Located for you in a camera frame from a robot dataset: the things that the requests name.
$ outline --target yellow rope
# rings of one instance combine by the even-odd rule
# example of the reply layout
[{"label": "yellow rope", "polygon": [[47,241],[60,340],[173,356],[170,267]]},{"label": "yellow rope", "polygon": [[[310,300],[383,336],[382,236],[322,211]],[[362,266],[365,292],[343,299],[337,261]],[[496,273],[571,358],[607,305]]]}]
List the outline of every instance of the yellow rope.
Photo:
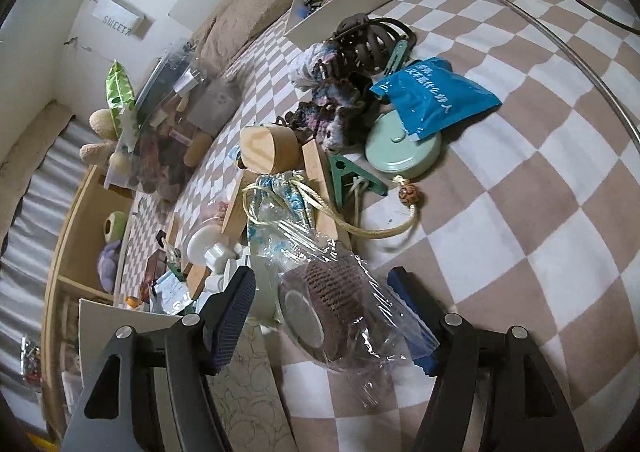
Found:
[{"label": "yellow rope", "polygon": [[[405,180],[405,179],[403,179],[402,177],[399,177],[399,176],[395,177],[393,179],[393,181],[395,183],[399,183],[401,185],[405,185],[405,184],[409,183],[407,180]],[[358,228],[357,226],[350,225],[349,223],[344,221],[341,218],[340,214],[335,212],[318,195],[318,193],[316,193],[315,190],[313,190],[306,183],[302,182],[300,178],[293,177],[289,181],[289,183],[293,188],[298,190],[300,195],[303,197],[303,199],[308,204],[310,204],[311,206],[313,206],[317,210],[321,211],[322,213],[326,214],[327,216],[331,217],[331,219],[333,219],[338,225],[340,225],[346,231],[354,234],[355,236],[360,236],[360,237],[363,237],[363,238],[366,238],[366,239],[386,239],[386,238],[389,238],[389,237],[393,237],[393,236],[397,236],[399,234],[402,234],[405,231],[407,231],[409,228],[411,228],[411,226],[413,226],[413,224],[415,223],[415,221],[416,221],[416,219],[418,217],[418,207],[415,204],[413,204],[413,205],[409,206],[409,212],[410,212],[409,218],[399,226],[395,226],[394,228],[386,228],[385,230],[366,230],[364,228]],[[268,196],[271,197],[271,199],[273,199],[273,201],[276,204],[278,204],[278,206],[284,208],[285,210],[289,210],[290,211],[290,209],[287,206],[287,204],[280,197],[278,197],[277,194],[273,193],[273,191],[269,190],[267,187],[263,187],[263,186],[256,185],[256,184],[249,185],[248,187],[246,187],[246,188],[244,188],[242,190],[242,208],[244,209],[244,213],[246,214],[247,218],[252,223],[254,223],[255,225],[265,226],[265,225],[273,224],[273,223],[270,223],[270,222],[259,221],[256,218],[255,212],[252,211],[252,208],[250,206],[247,206],[247,201],[246,200],[249,197],[249,192],[253,191],[255,193],[255,191],[257,191],[257,190],[265,192]]]}]

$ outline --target metal rod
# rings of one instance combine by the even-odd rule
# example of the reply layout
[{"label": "metal rod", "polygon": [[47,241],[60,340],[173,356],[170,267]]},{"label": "metal rod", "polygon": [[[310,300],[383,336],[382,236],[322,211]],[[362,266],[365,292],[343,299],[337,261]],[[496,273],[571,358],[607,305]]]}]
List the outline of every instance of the metal rod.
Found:
[{"label": "metal rod", "polygon": [[628,132],[631,137],[631,141],[634,142],[636,146],[636,150],[638,154],[640,154],[640,132],[638,128],[635,126],[633,120],[629,116],[625,106],[620,102],[618,97],[613,94],[611,89],[604,83],[602,78],[600,78],[599,74],[597,74],[591,66],[589,66],[580,55],[578,55],[571,47],[569,47],[561,38],[558,37],[553,31],[547,28],[544,24],[542,24],[538,19],[529,15],[529,13],[525,12],[521,7],[513,4],[510,0],[497,0],[501,4],[505,5],[507,8],[510,8],[527,22],[529,22],[532,26],[534,26],[539,32],[544,34],[551,42],[557,45],[562,52],[567,55],[569,60],[574,63],[574,65],[583,72],[583,74],[591,81],[591,83],[599,90],[600,94],[609,104],[613,112],[616,113],[616,116],[622,122],[622,125],[625,127],[626,132]]}]

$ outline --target brown and white checkered bedspread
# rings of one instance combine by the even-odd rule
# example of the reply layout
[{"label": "brown and white checkered bedspread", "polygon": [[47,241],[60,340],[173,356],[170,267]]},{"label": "brown and white checkered bedspread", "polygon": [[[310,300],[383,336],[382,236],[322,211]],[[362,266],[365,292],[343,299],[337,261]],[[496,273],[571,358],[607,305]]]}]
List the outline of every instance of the brown and white checkered bedspread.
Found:
[{"label": "brown and white checkered bedspread", "polygon": [[[568,42],[640,118],[640,39],[573,0],[512,0]],[[585,0],[632,24],[626,0]],[[359,241],[380,276],[415,272],[478,326],[527,327],[564,389],[585,447],[604,446],[640,394],[640,156],[593,85],[527,22],[492,0],[393,0],[376,11],[412,26],[414,57],[441,56],[504,101],[446,133],[409,236]],[[299,51],[284,19],[231,71],[249,75],[242,105],[178,201],[187,225],[233,183],[225,157],[241,127],[271,122],[302,96],[287,79]],[[369,168],[364,158],[357,159]],[[406,215],[391,193],[367,197],[365,226]],[[132,232],[124,293],[137,290],[158,229],[149,201]],[[364,411],[346,381],[271,336],[271,360],[303,452],[408,450],[433,382],[399,368],[380,407]]]}]

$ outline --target clear plastic container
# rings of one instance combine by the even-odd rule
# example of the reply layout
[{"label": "clear plastic container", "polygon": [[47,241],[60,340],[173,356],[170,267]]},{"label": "clear plastic container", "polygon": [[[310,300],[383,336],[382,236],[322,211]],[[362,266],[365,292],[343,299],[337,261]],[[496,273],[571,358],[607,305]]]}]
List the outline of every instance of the clear plastic container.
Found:
[{"label": "clear plastic container", "polygon": [[134,147],[118,142],[105,188],[114,184],[174,202],[239,103],[231,86],[209,77],[189,42],[174,43],[136,99],[138,138]]}]

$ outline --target black cable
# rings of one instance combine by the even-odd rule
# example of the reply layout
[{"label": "black cable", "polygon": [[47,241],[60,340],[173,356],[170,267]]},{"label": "black cable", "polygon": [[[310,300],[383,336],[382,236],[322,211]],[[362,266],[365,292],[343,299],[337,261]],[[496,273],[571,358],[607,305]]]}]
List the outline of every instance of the black cable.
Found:
[{"label": "black cable", "polygon": [[622,24],[621,22],[616,21],[614,18],[611,18],[610,16],[605,15],[604,13],[602,13],[600,10],[596,10],[593,6],[588,5],[583,0],[574,0],[574,1],[576,1],[579,4],[583,5],[587,10],[591,10],[593,13],[595,13],[597,16],[600,16],[601,18],[603,18],[607,22],[615,24],[619,28],[625,29],[626,31],[629,31],[631,33],[635,33],[636,35],[640,35],[640,29],[632,28],[631,26],[627,26],[626,24]]}]

